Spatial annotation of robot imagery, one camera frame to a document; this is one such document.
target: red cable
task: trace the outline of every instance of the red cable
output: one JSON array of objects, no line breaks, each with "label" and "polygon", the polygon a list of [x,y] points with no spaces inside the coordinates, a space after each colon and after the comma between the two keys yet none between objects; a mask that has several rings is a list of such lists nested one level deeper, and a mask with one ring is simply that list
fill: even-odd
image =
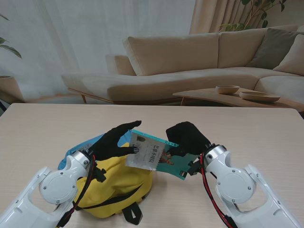
[{"label": "red cable", "polygon": [[210,191],[210,188],[209,188],[209,185],[208,185],[208,182],[207,182],[207,179],[206,179],[206,175],[205,175],[205,170],[203,168],[203,154],[201,154],[200,156],[200,164],[201,164],[201,174],[203,176],[203,183],[206,187],[206,190],[207,190],[207,194],[209,195],[209,197],[211,198],[211,202],[215,208],[215,210],[217,211],[218,215],[222,218],[222,220],[225,222],[225,224],[229,227],[229,228],[233,228],[229,222],[226,220],[224,214],[221,212],[221,210],[219,209],[219,207],[217,206],[215,200],[213,199],[212,197],[212,194],[211,194],[211,191]]},{"label": "red cable", "polygon": [[[93,159],[92,159],[92,162],[95,162],[95,155],[93,155]],[[91,170],[91,175],[90,175],[90,178],[89,178],[89,182],[88,182],[88,184],[90,184],[91,183],[91,181],[92,181],[92,176],[93,176],[93,169],[94,169],[94,164],[93,164],[93,166],[92,166],[92,170]],[[72,209],[72,211],[66,216],[66,218],[68,218],[70,215],[72,215],[73,214],[73,212],[75,211],[75,209],[76,209],[76,207],[78,206],[78,204],[79,204],[79,202],[78,203],[76,203],[75,205],[74,205],[74,207],[73,207],[73,209]]]}]

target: gray cushion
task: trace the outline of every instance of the gray cushion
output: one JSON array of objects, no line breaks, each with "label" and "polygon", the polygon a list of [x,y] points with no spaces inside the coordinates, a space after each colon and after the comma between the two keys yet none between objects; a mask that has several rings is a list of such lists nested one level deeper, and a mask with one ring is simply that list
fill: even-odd
[{"label": "gray cushion", "polygon": [[261,46],[247,67],[275,68],[287,55],[298,34],[304,35],[304,32],[289,32],[274,28],[268,29]]}]

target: wooden coffee table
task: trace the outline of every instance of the wooden coffee table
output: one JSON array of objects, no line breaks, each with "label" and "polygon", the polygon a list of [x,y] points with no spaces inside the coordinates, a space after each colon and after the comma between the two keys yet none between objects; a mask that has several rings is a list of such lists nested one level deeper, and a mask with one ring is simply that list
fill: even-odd
[{"label": "wooden coffee table", "polygon": [[186,102],[190,99],[199,99],[205,101],[212,101],[216,103],[221,103],[224,105],[232,107],[259,107],[259,108],[293,108],[299,113],[304,113],[304,104],[280,98],[278,101],[273,103],[262,103],[262,102],[252,102],[243,100],[240,98],[240,92],[254,92],[254,90],[240,88],[235,94],[224,95],[218,94],[215,91],[215,88],[211,89],[198,89],[198,90],[189,90],[179,93],[174,93],[174,96],[182,97],[181,106],[184,106]]}]

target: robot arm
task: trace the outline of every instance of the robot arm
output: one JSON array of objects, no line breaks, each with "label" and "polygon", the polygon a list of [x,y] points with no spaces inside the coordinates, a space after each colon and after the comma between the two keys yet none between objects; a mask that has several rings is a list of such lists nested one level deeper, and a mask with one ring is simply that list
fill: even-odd
[{"label": "robot arm", "polygon": [[[236,168],[231,166],[230,159],[230,151],[218,145],[205,153],[204,166],[206,172],[216,175],[216,193],[238,228],[302,227],[257,168],[252,165]],[[259,208],[241,212],[235,204],[248,201],[256,185],[266,195],[266,202]]]},{"label": "robot arm", "polygon": [[[169,141],[179,144],[177,149],[170,151],[171,155],[184,156],[186,153],[191,153],[203,156],[201,161],[195,162],[190,167],[188,173],[193,175],[201,172],[204,179],[205,173],[210,172],[217,178],[217,185],[215,187],[217,195],[224,203],[229,217],[234,222],[234,224],[228,224],[228,227],[302,227],[292,213],[288,211],[286,205],[276,195],[259,170],[252,165],[248,165],[245,169],[233,167],[231,165],[231,153],[224,146],[211,145],[210,141],[192,123],[179,123],[169,128],[166,133]],[[240,211],[236,207],[236,204],[248,201],[255,193],[256,185],[265,193],[266,202],[254,210]],[[208,192],[208,194],[210,199],[212,199],[211,192]],[[221,213],[217,206],[215,208],[218,213]]]},{"label": "robot arm", "polygon": [[[135,121],[111,129],[92,145],[88,152],[76,151],[67,156],[66,167],[63,170],[51,171],[50,168],[45,167],[38,171],[0,216],[0,228],[55,228],[59,222],[61,224],[62,218],[65,224],[73,213],[73,210],[68,210],[78,191],[76,182],[79,178],[92,173],[94,169],[87,172],[87,167],[89,165],[94,167],[93,158],[102,161],[111,157],[137,153],[138,148],[118,147],[117,143],[128,130],[140,124],[141,121]],[[57,205],[55,211],[46,213],[32,203],[32,194],[36,188],[39,188],[40,194],[47,202]]]},{"label": "robot arm", "polygon": [[[3,212],[0,228],[56,227],[77,194],[77,179],[87,176],[86,168],[90,160],[77,151],[69,155],[66,162],[66,167],[60,171],[51,171],[48,167],[38,171]],[[32,194],[37,187],[47,202],[58,205],[54,212],[46,213],[32,203]]]}]

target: wooden tray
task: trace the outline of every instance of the wooden tray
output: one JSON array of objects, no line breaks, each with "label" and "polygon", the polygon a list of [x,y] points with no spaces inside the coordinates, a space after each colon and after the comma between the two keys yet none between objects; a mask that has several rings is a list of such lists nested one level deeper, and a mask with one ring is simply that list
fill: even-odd
[{"label": "wooden tray", "polygon": [[240,92],[239,96],[244,100],[259,102],[275,102],[280,99],[280,96],[262,92]]}]

